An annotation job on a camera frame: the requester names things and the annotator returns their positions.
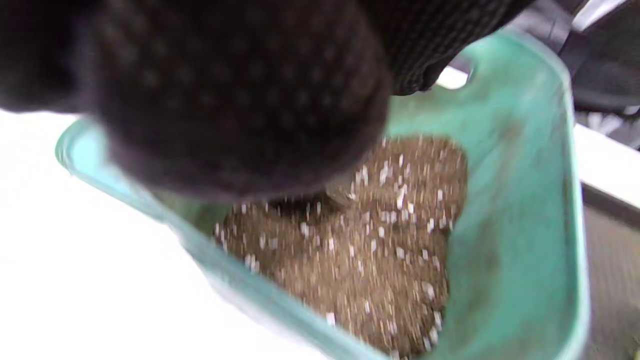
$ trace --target gray surface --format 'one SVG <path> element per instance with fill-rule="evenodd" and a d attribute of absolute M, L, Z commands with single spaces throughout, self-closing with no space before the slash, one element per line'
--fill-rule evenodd
<path fill-rule="evenodd" d="M 585 360 L 629 360 L 640 346 L 640 230 L 585 207 L 591 334 Z"/>

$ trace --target black glove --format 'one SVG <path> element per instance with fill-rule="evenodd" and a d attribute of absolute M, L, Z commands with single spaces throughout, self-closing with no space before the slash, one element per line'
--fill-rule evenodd
<path fill-rule="evenodd" d="M 309 192 L 371 148 L 391 93 L 428 89 L 530 2 L 4 0 L 0 106 L 95 115 L 153 189 Z"/>

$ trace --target black object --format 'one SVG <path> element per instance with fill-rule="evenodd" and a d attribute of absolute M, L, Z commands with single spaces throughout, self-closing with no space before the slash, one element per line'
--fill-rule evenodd
<path fill-rule="evenodd" d="M 577 111 L 613 113 L 626 120 L 630 106 L 640 105 L 640 0 L 628 0 L 586 30 L 572 29 L 584 1 L 539 0 L 529 11 L 543 16 L 538 30 L 525 29 L 547 44 L 572 75 Z M 564 37 L 547 28 L 563 28 Z"/>

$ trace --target teal plastic container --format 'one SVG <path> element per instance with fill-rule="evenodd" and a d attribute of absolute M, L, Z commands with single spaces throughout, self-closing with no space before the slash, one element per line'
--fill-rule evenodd
<path fill-rule="evenodd" d="M 466 208 L 446 264 L 451 298 L 440 342 L 425 356 L 578 359 L 589 293 L 569 77 L 543 46 L 506 32 L 463 56 L 472 63 L 463 88 L 391 101 L 390 135 L 450 136 L 468 156 Z M 90 120 L 69 127 L 56 153 L 71 174 L 167 223 L 212 287 L 257 322 L 334 359 L 387 358 L 210 242 L 226 206 L 151 194 L 123 177 Z"/>

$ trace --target white surface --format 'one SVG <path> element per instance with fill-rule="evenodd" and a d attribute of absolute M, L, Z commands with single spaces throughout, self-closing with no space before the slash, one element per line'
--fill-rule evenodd
<path fill-rule="evenodd" d="M 640 208 L 640 152 L 576 125 L 573 130 L 580 180 Z"/>
<path fill-rule="evenodd" d="M 628 0 L 589 0 L 573 18 L 573 27 L 579 31 L 584 31 L 604 15 L 612 12 L 615 8 L 627 1 Z"/>
<path fill-rule="evenodd" d="M 0 113 L 0 359 L 323 358 L 222 303 L 167 227 L 71 178 L 54 146 L 72 121 Z"/>

